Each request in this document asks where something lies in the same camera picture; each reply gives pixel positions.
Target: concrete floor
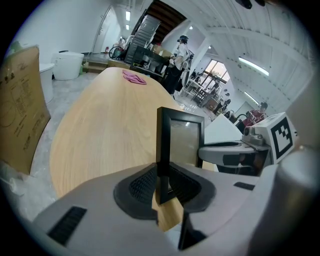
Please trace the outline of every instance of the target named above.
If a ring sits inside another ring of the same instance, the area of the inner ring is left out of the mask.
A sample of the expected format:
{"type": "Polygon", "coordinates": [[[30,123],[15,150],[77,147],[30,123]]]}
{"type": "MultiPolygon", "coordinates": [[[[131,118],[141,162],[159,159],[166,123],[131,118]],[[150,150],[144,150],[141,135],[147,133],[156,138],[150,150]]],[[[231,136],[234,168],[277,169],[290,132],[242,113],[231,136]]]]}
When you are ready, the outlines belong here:
{"type": "MultiPolygon", "coordinates": [[[[20,189],[24,190],[24,195],[22,196],[13,194],[9,185],[3,181],[0,181],[0,184],[7,192],[12,207],[16,208],[20,215],[29,221],[33,221],[42,210],[57,199],[49,170],[51,143],[65,113],[97,75],[86,73],[74,80],[52,81],[53,99],[47,104],[51,119],[39,140],[33,157],[30,175],[16,172],[10,166],[1,163],[0,176],[2,178],[7,181],[10,178],[23,180],[20,187],[20,189]]],[[[177,95],[175,99],[182,109],[188,113],[203,116],[205,118],[205,126],[209,125],[213,118],[212,112],[197,107],[197,104],[191,101],[190,97],[177,95]]]]}

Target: ceiling light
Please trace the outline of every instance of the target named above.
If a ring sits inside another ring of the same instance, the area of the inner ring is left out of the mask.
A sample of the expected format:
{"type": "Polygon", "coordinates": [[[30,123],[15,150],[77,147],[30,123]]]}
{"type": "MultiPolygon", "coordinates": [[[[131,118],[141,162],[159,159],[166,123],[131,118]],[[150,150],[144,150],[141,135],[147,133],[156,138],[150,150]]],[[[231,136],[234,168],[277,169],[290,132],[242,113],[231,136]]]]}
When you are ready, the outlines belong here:
{"type": "Polygon", "coordinates": [[[262,67],[259,67],[258,65],[239,57],[239,61],[243,62],[244,64],[247,64],[248,66],[260,71],[261,73],[265,74],[266,76],[269,76],[269,72],[265,71],[262,67]]]}
{"type": "Polygon", "coordinates": [[[127,21],[130,21],[130,11],[126,11],[126,12],[125,12],[125,19],[126,19],[127,21]]]}
{"type": "Polygon", "coordinates": [[[250,94],[248,94],[246,91],[244,92],[251,100],[253,100],[255,102],[255,104],[259,105],[258,101],[256,101],[254,98],[252,98],[250,96],[250,94]]]}

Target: ceiling beam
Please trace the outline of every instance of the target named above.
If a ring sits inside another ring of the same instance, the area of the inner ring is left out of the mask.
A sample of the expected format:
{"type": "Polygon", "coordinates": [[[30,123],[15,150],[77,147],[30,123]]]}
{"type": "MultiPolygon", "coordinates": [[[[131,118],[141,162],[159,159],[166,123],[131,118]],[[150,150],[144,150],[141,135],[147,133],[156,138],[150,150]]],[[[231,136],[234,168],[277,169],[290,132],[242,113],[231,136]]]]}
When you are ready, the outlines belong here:
{"type": "Polygon", "coordinates": [[[212,28],[209,28],[208,31],[210,31],[213,34],[232,34],[235,36],[240,36],[240,37],[250,38],[256,41],[260,41],[261,43],[267,44],[277,49],[281,53],[288,55],[297,63],[304,66],[306,69],[309,68],[309,61],[307,58],[305,58],[301,53],[299,53],[295,49],[291,48],[289,45],[271,36],[268,36],[259,32],[255,32],[255,31],[247,30],[247,29],[234,28],[234,27],[212,27],[212,28]]]}

